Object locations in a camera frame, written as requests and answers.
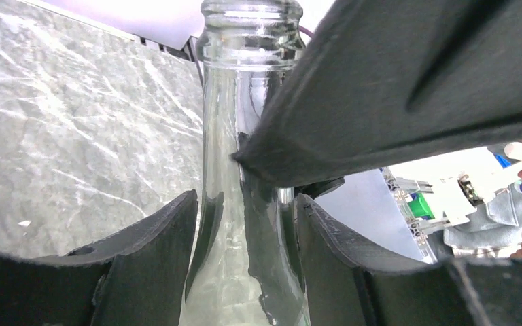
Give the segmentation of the clear bottle black gold label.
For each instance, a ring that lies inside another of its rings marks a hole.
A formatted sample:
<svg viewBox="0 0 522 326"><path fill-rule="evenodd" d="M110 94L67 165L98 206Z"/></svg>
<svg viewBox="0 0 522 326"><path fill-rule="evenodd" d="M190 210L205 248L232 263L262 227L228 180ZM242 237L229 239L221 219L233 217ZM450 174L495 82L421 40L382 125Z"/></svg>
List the clear bottle black gold label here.
<svg viewBox="0 0 522 326"><path fill-rule="evenodd" d="M308 325L292 188L233 159L304 43L295 1L204 1L201 218L181 325Z"/></svg>

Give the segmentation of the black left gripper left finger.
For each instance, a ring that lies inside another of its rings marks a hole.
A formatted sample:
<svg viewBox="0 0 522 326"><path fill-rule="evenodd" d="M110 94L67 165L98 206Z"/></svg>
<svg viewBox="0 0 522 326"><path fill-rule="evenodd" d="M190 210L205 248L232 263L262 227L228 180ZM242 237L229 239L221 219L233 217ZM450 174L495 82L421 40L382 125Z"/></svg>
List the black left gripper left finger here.
<svg viewBox="0 0 522 326"><path fill-rule="evenodd" d="M0 325L176 325L198 210L186 191L65 256L0 253Z"/></svg>

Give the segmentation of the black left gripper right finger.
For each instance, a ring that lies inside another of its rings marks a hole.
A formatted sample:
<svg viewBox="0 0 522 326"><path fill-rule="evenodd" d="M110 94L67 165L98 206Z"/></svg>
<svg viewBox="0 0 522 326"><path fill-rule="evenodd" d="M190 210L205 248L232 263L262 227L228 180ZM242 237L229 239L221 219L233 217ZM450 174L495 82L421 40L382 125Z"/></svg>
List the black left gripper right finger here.
<svg viewBox="0 0 522 326"><path fill-rule="evenodd" d="M522 259L425 264L297 203L312 325L522 325Z"/></svg>

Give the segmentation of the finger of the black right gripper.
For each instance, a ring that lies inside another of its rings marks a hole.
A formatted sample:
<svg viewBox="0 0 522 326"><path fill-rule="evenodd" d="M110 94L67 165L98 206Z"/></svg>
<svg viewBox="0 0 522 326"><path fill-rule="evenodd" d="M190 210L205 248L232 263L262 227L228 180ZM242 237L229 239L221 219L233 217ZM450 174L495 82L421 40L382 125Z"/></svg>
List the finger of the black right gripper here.
<svg viewBox="0 0 522 326"><path fill-rule="evenodd" d="M295 187L522 139L522 1L337 1L234 159Z"/></svg>

